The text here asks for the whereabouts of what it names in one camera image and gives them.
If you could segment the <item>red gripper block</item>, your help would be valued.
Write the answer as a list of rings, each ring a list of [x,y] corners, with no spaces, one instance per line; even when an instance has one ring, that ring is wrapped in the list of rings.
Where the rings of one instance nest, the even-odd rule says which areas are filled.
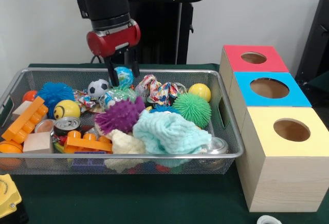
[[[118,87],[119,78],[112,63],[112,55],[123,48],[136,46],[141,38],[139,25],[136,21],[129,21],[127,25],[103,31],[90,31],[87,36],[87,44],[94,55],[104,58],[108,70],[111,85]],[[135,78],[140,76],[137,59],[137,50],[132,50],[132,73]]]

